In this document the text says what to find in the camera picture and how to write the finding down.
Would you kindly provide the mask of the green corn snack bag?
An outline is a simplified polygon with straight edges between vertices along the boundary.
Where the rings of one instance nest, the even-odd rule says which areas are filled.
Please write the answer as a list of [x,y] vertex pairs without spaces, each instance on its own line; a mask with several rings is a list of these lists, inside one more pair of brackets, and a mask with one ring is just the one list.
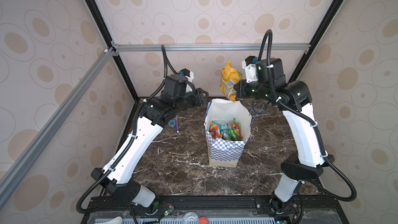
[[229,123],[228,133],[231,141],[241,140],[241,125],[236,121],[236,119],[233,119],[233,121]]

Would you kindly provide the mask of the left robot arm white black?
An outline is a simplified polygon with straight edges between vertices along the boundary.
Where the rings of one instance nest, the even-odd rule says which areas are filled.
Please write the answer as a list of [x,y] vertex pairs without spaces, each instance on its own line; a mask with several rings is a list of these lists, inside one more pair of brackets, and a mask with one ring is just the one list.
[[180,74],[165,77],[160,96],[143,103],[133,120],[133,130],[120,150],[103,168],[91,173],[94,187],[103,186],[122,204],[138,204],[146,208],[155,206],[156,195],[132,179],[132,174],[152,141],[178,113],[202,106],[208,92],[196,88]]

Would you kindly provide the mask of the yellow snack bag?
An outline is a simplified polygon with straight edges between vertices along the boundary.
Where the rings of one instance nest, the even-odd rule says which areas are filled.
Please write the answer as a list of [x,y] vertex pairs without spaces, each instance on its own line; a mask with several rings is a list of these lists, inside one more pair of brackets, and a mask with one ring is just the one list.
[[228,100],[236,101],[234,86],[242,80],[242,77],[241,72],[232,67],[232,62],[227,62],[221,72],[220,90]]

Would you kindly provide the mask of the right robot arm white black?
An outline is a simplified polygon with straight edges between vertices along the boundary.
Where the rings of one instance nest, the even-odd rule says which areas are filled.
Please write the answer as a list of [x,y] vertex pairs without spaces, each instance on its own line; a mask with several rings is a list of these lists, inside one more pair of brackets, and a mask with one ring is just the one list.
[[306,180],[318,179],[326,163],[314,132],[316,125],[312,97],[306,83],[286,83],[281,59],[271,59],[272,77],[268,76],[266,60],[249,56],[242,62],[246,79],[234,86],[238,99],[256,98],[283,103],[279,110],[288,121],[297,151],[281,164],[282,176],[271,195],[270,206],[276,214],[282,214]]

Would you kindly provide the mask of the blue checkered paper bag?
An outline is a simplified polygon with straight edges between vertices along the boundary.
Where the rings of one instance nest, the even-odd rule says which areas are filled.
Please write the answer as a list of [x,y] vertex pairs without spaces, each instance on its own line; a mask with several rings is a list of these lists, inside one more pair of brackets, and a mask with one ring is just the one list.
[[[241,140],[231,141],[229,123],[236,119],[241,125]],[[235,168],[240,160],[251,136],[252,116],[248,109],[239,101],[232,102],[224,99],[212,99],[205,114],[205,134],[208,149],[209,165],[211,167]],[[223,138],[213,139],[210,132],[210,123],[220,125]]]

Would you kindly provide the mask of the orange Foxs candy bag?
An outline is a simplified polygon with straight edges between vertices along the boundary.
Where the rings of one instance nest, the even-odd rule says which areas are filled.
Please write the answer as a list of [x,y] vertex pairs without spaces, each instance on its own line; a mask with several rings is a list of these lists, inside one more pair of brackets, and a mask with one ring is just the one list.
[[215,123],[215,122],[211,122],[210,123],[209,132],[210,132],[210,134],[211,134],[213,139],[221,139],[221,138],[223,138],[223,135],[222,135],[221,129],[220,129],[220,125]]

